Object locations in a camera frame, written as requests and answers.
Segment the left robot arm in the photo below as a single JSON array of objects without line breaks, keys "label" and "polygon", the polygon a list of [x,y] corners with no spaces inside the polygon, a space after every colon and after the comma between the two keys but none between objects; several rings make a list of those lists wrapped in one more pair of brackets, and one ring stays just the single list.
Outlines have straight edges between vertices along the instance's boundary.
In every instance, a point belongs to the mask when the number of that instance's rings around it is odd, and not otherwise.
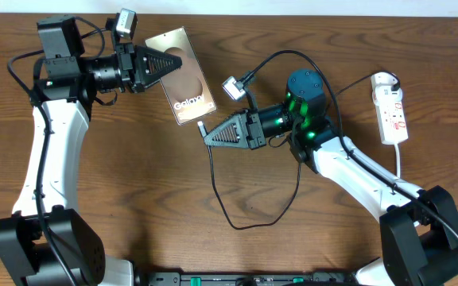
[{"label": "left robot arm", "polygon": [[25,183],[8,218],[0,218],[0,260],[17,285],[143,285],[131,261],[109,257],[79,213],[80,151],[94,104],[108,92],[142,93],[179,69],[181,58],[133,43],[136,13],[121,10],[93,26],[111,54],[87,56],[79,18],[37,23],[33,83],[25,87],[34,133]]}]

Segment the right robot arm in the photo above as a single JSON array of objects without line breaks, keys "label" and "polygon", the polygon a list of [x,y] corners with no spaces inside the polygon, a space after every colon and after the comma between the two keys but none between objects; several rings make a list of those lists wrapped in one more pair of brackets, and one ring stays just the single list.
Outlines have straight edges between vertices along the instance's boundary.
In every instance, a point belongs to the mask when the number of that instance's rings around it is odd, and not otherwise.
[{"label": "right robot arm", "polygon": [[425,190],[377,164],[340,134],[325,115],[319,72],[300,69],[286,84],[285,99],[259,109],[245,79],[223,85],[249,108],[235,112],[211,131],[200,123],[208,148],[258,149],[285,136],[299,165],[328,178],[378,221],[382,257],[354,271],[360,285],[442,285],[458,276],[458,211],[442,187]]}]

